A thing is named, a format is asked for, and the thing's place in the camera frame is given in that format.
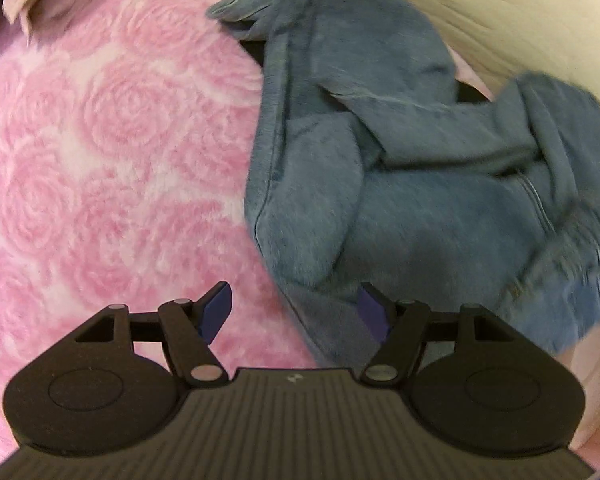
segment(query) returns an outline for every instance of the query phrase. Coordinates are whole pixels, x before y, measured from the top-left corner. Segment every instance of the pink fabric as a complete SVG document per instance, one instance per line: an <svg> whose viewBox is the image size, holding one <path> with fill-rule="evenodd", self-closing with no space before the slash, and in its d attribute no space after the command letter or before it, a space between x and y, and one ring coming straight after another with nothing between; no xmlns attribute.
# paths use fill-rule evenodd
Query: pink fabric
<svg viewBox="0 0 600 480"><path fill-rule="evenodd" d="M243 227L261 75L204 18L214 1L98 0L29 47L0 20L0 406L106 304L154 310L219 280L229 370L313 365ZM0 461L14 448L0 408Z"/></svg>

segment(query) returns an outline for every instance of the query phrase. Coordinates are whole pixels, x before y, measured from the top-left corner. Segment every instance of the denim jacket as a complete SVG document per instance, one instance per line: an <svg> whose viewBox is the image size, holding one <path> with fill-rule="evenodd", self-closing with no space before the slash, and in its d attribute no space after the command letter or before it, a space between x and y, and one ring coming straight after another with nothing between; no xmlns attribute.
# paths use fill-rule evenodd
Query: denim jacket
<svg viewBox="0 0 600 480"><path fill-rule="evenodd" d="M378 348L362 281L490 308L557 353L600 324L600 104L539 73L456 102L454 62L405 0L222 0L265 40L245 214L321 365Z"/></svg>

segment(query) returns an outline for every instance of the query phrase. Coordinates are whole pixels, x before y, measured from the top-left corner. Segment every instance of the fuzzy pink bedding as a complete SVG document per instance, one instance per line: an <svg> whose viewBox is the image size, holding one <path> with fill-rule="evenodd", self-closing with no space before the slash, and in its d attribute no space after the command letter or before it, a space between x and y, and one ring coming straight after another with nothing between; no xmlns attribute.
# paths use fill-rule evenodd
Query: fuzzy pink bedding
<svg viewBox="0 0 600 480"><path fill-rule="evenodd" d="M0 17L0 406L107 304L155 310L219 280L229 370L312 365L243 227L261 75L204 18L215 1L98 0L29 47ZM14 447L0 408L0 461Z"/></svg>

